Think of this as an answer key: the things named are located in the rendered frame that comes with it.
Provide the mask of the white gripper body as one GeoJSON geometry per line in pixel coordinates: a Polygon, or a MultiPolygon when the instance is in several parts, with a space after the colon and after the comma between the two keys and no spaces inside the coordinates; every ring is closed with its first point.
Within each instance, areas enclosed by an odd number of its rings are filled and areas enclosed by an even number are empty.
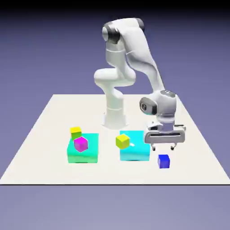
{"type": "Polygon", "coordinates": [[[144,142],[148,144],[183,143],[184,141],[185,131],[183,129],[177,129],[166,133],[157,130],[144,131],[144,142]]]}

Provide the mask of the small blue cube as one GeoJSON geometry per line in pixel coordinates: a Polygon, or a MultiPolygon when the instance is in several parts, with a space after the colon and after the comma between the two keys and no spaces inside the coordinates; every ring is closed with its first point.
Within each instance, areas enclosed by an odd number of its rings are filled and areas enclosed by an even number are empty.
{"type": "Polygon", "coordinates": [[[170,158],[168,155],[158,155],[158,166],[159,168],[169,168],[170,158]]]}

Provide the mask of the small yellow cube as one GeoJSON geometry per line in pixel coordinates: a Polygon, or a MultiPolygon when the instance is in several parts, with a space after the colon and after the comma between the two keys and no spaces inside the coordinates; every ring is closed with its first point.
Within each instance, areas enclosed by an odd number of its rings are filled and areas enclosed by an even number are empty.
{"type": "Polygon", "coordinates": [[[126,134],[120,134],[116,137],[116,146],[120,149],[128,148],[130,145],[130,138],[126,134]]]}
{"type": "Polygon", "coordinates": [[[72,141],[82,136],[82,131],[79,126],[70,128],[70,132],[72,141]]]}

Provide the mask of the small magenta cube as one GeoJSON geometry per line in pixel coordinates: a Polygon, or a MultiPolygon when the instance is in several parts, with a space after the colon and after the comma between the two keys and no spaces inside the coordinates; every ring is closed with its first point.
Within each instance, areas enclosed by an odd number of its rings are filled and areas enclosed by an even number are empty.
{"type": "Polygon", "coordinates": [[[88,140],[84,137],[79,137],[74,140],[74,147],[78,152],[83,152],[88,149],[88,140]]]}

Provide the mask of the large cyan box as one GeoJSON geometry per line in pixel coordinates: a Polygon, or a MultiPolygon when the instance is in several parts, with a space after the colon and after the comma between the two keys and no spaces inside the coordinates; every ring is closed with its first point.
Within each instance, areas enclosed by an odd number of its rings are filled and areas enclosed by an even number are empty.
{"type": "Polygon", "coordinates": [[[121,130],[120,134],[125,134],[130,139],[129,147],[120,150],[121,161],[149,161],[150,145],[143,140],[142,130],[121,130]]]}

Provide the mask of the large green box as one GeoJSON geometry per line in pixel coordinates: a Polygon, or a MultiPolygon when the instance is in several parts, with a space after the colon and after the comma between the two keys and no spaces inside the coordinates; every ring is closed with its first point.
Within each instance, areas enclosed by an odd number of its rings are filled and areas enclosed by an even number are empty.
{"type": "Polygon", "coordinates": [[[88,149],[79,152],[74,147],[74,142],[70,138],[67,147],[68,163],[97,163],[98,161],[98,133],[83,133],[82,136],[88,140],[88,149]]]}

